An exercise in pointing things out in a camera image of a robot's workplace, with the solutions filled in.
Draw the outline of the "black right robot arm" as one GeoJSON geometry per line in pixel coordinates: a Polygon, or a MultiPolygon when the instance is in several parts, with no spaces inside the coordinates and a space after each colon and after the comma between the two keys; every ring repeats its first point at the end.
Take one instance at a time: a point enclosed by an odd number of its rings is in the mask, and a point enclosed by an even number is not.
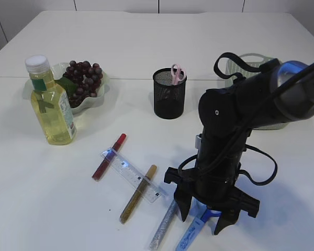
{"type": "Polygon", "coordinates": [[[233,53],[223,56],[253,76],[236,72],[232,86],[206,90],[198,105],[203,124],[198,152],[189,158],[195,166],[181,163],[164,176],[165,183],[176,184],[174,200],[183,220],[193,199],[220,212],[214,234],[234,225],[241,211],[253,218],[258,214],[260,201],[235,186],[239,175],[248,174],[240,158],[250,148],[246,141],[252,130],[314,116],[314,63],[272,59],[252,67],[233,53]]]}

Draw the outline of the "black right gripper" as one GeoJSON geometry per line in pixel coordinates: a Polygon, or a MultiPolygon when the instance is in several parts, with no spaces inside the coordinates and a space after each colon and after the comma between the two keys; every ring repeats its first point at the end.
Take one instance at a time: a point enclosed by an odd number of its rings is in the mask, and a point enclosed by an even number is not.
{"type": "Polygon", "coordinates": [[[260,201],[236,187],[236,181],[244,171],[240,159],[246,150],[251,132],[246,130],[232,144],[234,134],[218,137],[202,132],[198,153],[184,160],[178,168],[169,167],[164,176],[167,184],[175,183],[174,200],[181,219],[185,222],[195,198],[209,209],[220,211],[214,235],[237,223],[241,211],[256,217],[260,201]]]}

